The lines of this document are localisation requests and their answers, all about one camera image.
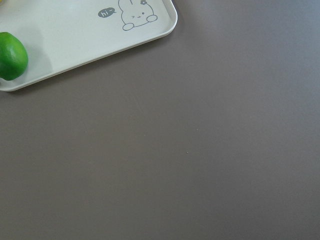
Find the cream rabbit tray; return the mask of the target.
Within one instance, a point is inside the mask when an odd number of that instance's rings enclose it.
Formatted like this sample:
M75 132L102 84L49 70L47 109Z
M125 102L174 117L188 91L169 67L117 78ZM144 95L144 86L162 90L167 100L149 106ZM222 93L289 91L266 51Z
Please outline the cream rabbit tray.
M28 66L2 79L0 89L15 91L162 38L177 21L171 0L4 0L0 30L22 42Z

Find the green lime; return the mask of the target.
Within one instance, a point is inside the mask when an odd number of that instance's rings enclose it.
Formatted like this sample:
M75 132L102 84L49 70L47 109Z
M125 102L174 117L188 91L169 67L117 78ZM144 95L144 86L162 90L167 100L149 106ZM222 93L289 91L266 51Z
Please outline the green lime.
M28 53L21 41L9 32L0 33L0 77L12 81L27 69Z

